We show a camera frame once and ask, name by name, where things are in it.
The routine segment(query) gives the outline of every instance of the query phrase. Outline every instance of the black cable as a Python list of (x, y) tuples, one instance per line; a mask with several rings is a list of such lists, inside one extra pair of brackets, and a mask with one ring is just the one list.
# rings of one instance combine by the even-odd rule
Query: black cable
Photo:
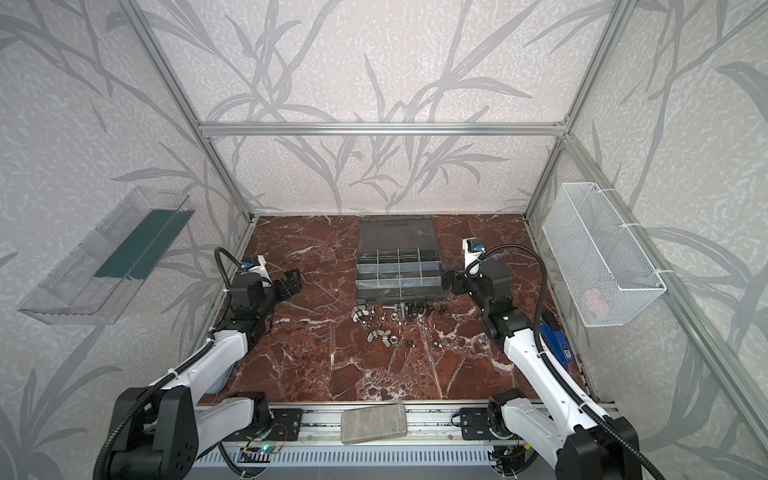
[(237, 265), (237, 268), (239, 270), (243, 269), (243, 266), (240, 264), (240, 262), (237, 261), (237, 258), (232, 255), (232, 253), (227, 252), (227, 249), (224, 247), (216, 247), (214, 249), (214, 259), (216, 260), (216, 266), (219, 267), (219, 273), (221, 274), (221, 278), (224, 279), (224, 285), (227, 286), (227, 290), (230, 289), (232, 286), (230, 284), (230, 278), (227, 276), (227, 271), (224, 269), (224, 264), (221, 263), (221, 254), (224, 254), (228, 259), (232, 260), (232, 263)]
[[(197, 360), (202, 358), (203, 355), (208, 353), (208, 351), (213, 347), (213, 342), (206, 342), (202, 349), (198, 350), (197, 353), (192, 355), (189, 359), (187, 359), (184, 363), (176, 368), (176, 373), (182, 373), (183, 371), (189, 369)], [(93, 475), (94, 480), (102, 480), (103, 478), (107, 478), (109, 476), (106, 470), (109, 456), (112, 453), (112, 446), (114, 445), (115, 440), (118, 439), (118, 436), (123, 431), (125, 426), (150, 402), (154, 394), (159, 392), (164, 386), (166, 386), (175, 378), (177, 378), (176, 375), (169, 373), (162, 379), (158, 380), (154, 385), (149, 386), (149, 388), (147, 388), (147, 390), (145, 390), (144, 393), (142, 393), (139, 398), (136, 399), (136, 402), (134, 402), (134, 404), (128, 409), (125, 415), (123, 415), (123, 418), (120, 419), (120, 422), (118, 422), (114, 429), (112, 429), (110, 434), (107, 435), (107, 440), (104, 442), (104, 445), (101, 447), (101, 450), (96, 457)]]
[[(481, 254), (477, 259), (474, 259), (466, 268), (465, 268), (465, 274), (467, 276), (469, 275), (469, 271), (472, 267), (477, 265), (478, 263), (485, 260), (488, 255), (495, 252), (496, 250), (500, 250), (503, 248), (519, 248), (521, 250), (525, 250), (526, 252), (530, 253), (538, 263), (538, 268), (541, 270), (541, 291), (538, 294), (538, 302), (536, 303), (536, 311), (534, 313), (533, 317), (533, 339), (536, 345), (536, 351), (537, 352), (544, 352), (544, 347), (541, 345), (541, 311), (544, 309), (544, 301), (545, 301), (545, 294), (547, 292), (547, 268), (544, 265), (544, 261), (541, 259), (541, 257), (530, 248), (526, 247), (525, 245), (518, 245), (516, 243), (505, 243), (503, 245), (499, 245), (497, 247), (491, 248), (489, 251), (484, 252)], [(577, 403), (577, 405), (580, 405), (579, 408), (587, 414), (587, 416), (592, 419), (593, 422), (598, 424), (608, 435), (612, 436), (622, 447), (624, 447), (625, 450), (627, 450), (629, 453), (631, 453), (637, 460), (640, 462), (641, 465), (645, 467), (646, 470), (648, 470), (648, 473), (651, 474), (656, 480), (665, 480), (664, 475), (659, 472), (658, 468), (648, 460), (645, 455), (643, 455), (639, 450), (637, 450), (632, 444), (627, 442), (627, 440), (622, 437), (619, 432), (616, 431), (611, 425), (608, 424), (602, 417), (600, 417), (590, 406), (584, 404), (582, 405), (583, 400), (579, 395), (574, 392), (574, 390), (571, 388), (570, 385), (565, 381), (565, 379), (560, 375), (560, 372), (557, 371), (557, 369), (552, 364), (552, 361), (549, 359), (548, 355), (540, 355), (541, 361), (544, 362), (544, 364), (547, 366), (547, 370), (552, 374), (554, 379), (558, 382), (558, 384), (562, 387), (563, 390), (568, 394), (568, 396), (571, 397), (571, 399)]]
[(530, 457), (528, 457), (528, 459), (527, 459), (527, 460), (525, 460), (525, 463), (523, 463), (523, 466), (522, 466), (522, 467), (520, 467), (520, 468), (518, 468), (517, 470), (515, 470), (515, 475), (518, 475), (518, 474), (520, 474), (520, 473), (521, 473), (521, 472), (523, 472), (523, 471), (524, 471), (526, 468), (528, 468), (528, 467), (530, 467), (531, 465), (533, 465), (533, 462), (534, 462), (534, 461), (535, 461), (537, 458), (538, 458), (538, 452), (536, 452), (536, 451), (534, 450), (534, 451), (533, 451), (533, 453), (531, 453), (531, 456), (530, 456)]
[(525, 455), (525, 453), (526, 453), (527, 451), (528, 451), (528, 450), (522, 450), (521, 452), (518, 452), (518, 453), (514, 453), (514, 454), (512, 454), (512, 455), (504, 455), (503, 453), (488, 452), (488, 456), (491, 456), (491, 457), (493, 457), (493, 458), (499, 458), (499, 459), (504, 459), (504, 458), (517, 458), (517, 457), (519, 457), (519, 456), (521, 456), (521, 455)]
[(538, 458), (538, 453), (535, 450), (533, 450), (533, 449), (531, 450), (531, 456), (528, 457), (525, 460), (525, 462), (523, 462), (523, 464), (520, 466), (520, 468), (518, 468), (517, 470), (513, 471), (512, 475), (505, 475), (504, 474), (504, 469), (499, 466), (499, 463), (501, 462), (501, 460), (504, 460), (504, 459), (517, 458), (517, 457), (519, 457), (521, 455), (525, 455), (525, 453), (527, 451), (528, 450), (523, 450), (521, 453), (517, 453), (515, 455), (499, 455), (499, 454), (495, 454), (494, 452), (488, 452), (488, 457), (489, 458), (493, 458), (493, 459), (496, 460), (496, 463), (494, 465), (491, 465), (491, 468), (493, 468), (494, 472), (498, 473), (502, 477), (506, 477), (507, 478), (507, 477), (511, 477), (511, 476), (517, 476), (519, 473), (523, 472), (525, 469), (527, 469), (528, 467), (533, 465), (533, 462), (535, 462), (535, 460)]
[(224, 460), (224, 463), (227, 464), (227, 467), (230, 468), (232, 472), (235, 473), (239, 478), (244, 478), (246, 480), (250, 480), (251, 478), (256, 478), (257, 476), (261, 475), (261, 472), (266, 470), (266, 467), (259, 467), (260, 470), (255, 475), (248, 475), (245, 469), (241, 470), (240, 467), (235, 465), (235, 463), (230, 458), (229, 454), (227, 454), (227, 450), (224, 449), (224, 444), (222, 442), (218, 443), (219, 447), (219, 453), (221, 454), (221, 458)]
[(217, 329), (219, 325), (221, 325), (221, 322), (224, 320), (224, 317), (227, 314), (227, 311), (230, 309), (230, 303), (232, 302), (232, 294), (230, 293), (230, 288), (232, 288), (232, 284), (230, 283), (230, 278), (227, 275), (227, 271), (224, 269), (224, 264), (221, 262), (221, 254), (224, 254), (228, 259), (232, 260), (232, 263), (237, 265), (237, 268), (239, 270), (242, 270), (243, 267), (240, 265), (240, 262), (237, 261), (237, 259), (232, 255), (232, 253), (229, 253), (225, 248), (223, 247), (216, 247), (214, 249), (214, 259), (216, 260), (216, 266), (219, 268), (219, 274), (221, 274), (221, 278), (224, 280), (224, 288), (227, 290), (227, 296), (224, 298), (224, 306), (221, 309), (221, 313), (219, 314), (219, 318), (214, 322), (214, 326), (212, 329)]

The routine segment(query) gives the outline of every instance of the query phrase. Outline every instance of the marble table surface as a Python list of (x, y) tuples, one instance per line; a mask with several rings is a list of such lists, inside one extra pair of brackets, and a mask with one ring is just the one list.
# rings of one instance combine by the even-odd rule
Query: marble table surface
[[(433, 220), (446, 270), (463, 267), (462, 238), (480, 237), (489, 247), (531, 246), (520, 215), (439, 215)], [(220, 402), (235, 392), (265, 392), (271, 402), (486, 399), (512, 387), (536, 396), (483, 333), (479, 310), (466, 295), (449, 293), (420, 323), (394, 322), (380, 306), (369, 323), (378, 324), (385, 316), (382, 326), (354, 323), (359, 230), (360, 217), (354, 216), (258, 220), (246, 255), (264, 255), (273, 278), (300, 269), (303, 291), (276, 307), (257, 347), (235, 365), (222, 392), (204, 402)], [(495, 258), (510, 266), (515, 305), (532, 316), (540, 288), (535, 260), (516, 250)], [(440, 316), (442, 304), (447, 310)], [(547, 308), (555, 310), (549, 296)], [(390, 347), (380, 339), (369, 343), (374, 328), (392, 330), (399, 341)], [(575, 363), (568, 371), (583, 385)]]

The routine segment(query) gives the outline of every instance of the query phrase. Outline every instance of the wire mesh basket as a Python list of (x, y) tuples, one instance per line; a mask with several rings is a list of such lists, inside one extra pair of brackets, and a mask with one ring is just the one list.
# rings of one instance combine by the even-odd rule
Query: wire mesh basket
[(624, 325), (667, 290), (597, 184), (562, 184), (543, 230), (585, 326)]

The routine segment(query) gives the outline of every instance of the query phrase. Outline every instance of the wallpaper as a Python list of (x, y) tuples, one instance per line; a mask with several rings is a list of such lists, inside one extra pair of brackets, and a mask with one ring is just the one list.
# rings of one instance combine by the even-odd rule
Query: wallpaper
[(205, 121), (560, 121), (614, 0), (140, 0)]
[[(217, 149), (254, 212), (479, 214), (522, 212), (553, 143), (553, 137), (228, 137)], [(407, 153), (414, 150), (423, 154)]]
[(576, 133), (768, 395), (767, 48), (764, 0), (637, 8)]
[[(111, 2), (0, 3), (0, 477), (89, 478), (114, 399), (186, 356), (246, 219)], [(19, 301), (136, 186), (190, 222), (111, 326), (48, 326)]]
[[(208, 122), (561, 121), (614, 6), (614, 0), (140, 3), (199, 118)], [(521, 213), (523, 192), (534, 188), (554, 139), (216, 142), (256, 212)]]
[(768, 478), (768, 458), (723, 394), (664, 298), (626, 326), (585, 328), (541, 230), (559, 185), (585, 181), (563, 154), (529, 218), (568, 340), (591, 394), (616, 402), (641, 451), (670, 480)]
[[(638, 2), (576, 136), (768, 392), (768, 2)], [(659, 299), (623, 327), (585, 329), (531, 227), (594, 392), (633, 422), (668, 478), (768, 478), (768, 460)]]

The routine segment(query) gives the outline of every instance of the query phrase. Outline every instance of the gray sponge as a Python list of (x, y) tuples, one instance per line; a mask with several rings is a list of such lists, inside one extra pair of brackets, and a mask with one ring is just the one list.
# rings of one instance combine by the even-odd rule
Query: gray sponge
[(341, 414), (341, 443), (393, 439), (408, 434), (406, 407), (402, 403), (347, 410)]

